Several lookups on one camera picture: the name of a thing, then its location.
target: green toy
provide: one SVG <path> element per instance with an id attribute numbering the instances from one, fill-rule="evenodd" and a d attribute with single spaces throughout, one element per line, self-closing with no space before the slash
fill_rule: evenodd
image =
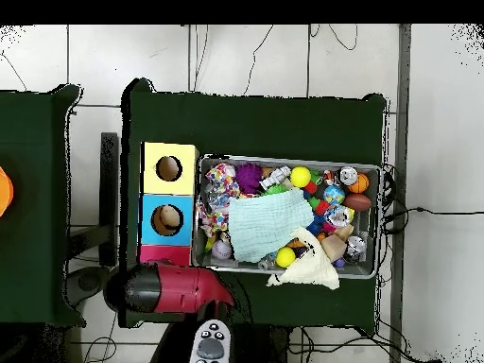
<path id="1" fill-rule="evenodd" d="M 268 188 L 266 192 L 262 194 L 264 195 L 275 195 L 275 194 L 282 194 L 283 192 L 287 191 L 287 188 L 280 183 L 276 183 Z"/>

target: red toy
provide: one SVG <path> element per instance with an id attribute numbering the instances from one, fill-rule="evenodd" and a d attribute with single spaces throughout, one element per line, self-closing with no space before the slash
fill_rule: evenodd
<path id="1" fill-rule="evenodd" d="M 309 198 L 308 202 L 313 212 L 318 216 L 321 216 L 331 206 L 328 202 L 313 197 Z"/>

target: orange object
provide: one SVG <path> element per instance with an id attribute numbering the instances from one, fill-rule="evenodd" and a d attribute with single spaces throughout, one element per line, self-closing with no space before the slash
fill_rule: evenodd
<path id="1" fill-rule="evenodd" d="M 13 185 L 9 176 L 0 167 L 0 216 L 5 213 L 13 199 Z"/>
<path id="2" fill-rule="evenodd" d="M 262 167 L 262 178 L 267 178 L 274 170 L 274 167 Z"/>
<path id="3" fill-rule="evenodd" d="M 286 245 L 288 248 L 300 248 L 305 247 L 304 243 L 299 241 L 298 239 L 293 239 Z"/>
<path id="4" fill-rule="evenodd" d="M 368 180 L 368 177 L 365 174 L 358 173 L 356 182 L 352 185 L 348 185 L 348 189 L 355 194 L 361 194 L 367 190 L 368 185 L 370 185 L 370 180 Z"/>

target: orange basketball ball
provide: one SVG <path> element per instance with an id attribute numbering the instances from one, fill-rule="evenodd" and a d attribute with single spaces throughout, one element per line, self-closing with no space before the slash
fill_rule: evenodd
<path id="1" fill-rule="evenodd" d="M 370 181 L 365 174 L 358 173 L 358 177 L 356 178 L 356 182 L 352 185 L 348 186 L 348 189 L 356 194 L 361 194 L 362 192 L 366 191 Z"/>

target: remote control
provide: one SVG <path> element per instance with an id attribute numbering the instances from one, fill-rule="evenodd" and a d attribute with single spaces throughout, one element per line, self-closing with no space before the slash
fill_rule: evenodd
<path id="1" fill-rule="evenodd" d="M 220 320 L 205 321 L 195 334 L 190 363 L 229 363 L 231 333 Z"/>

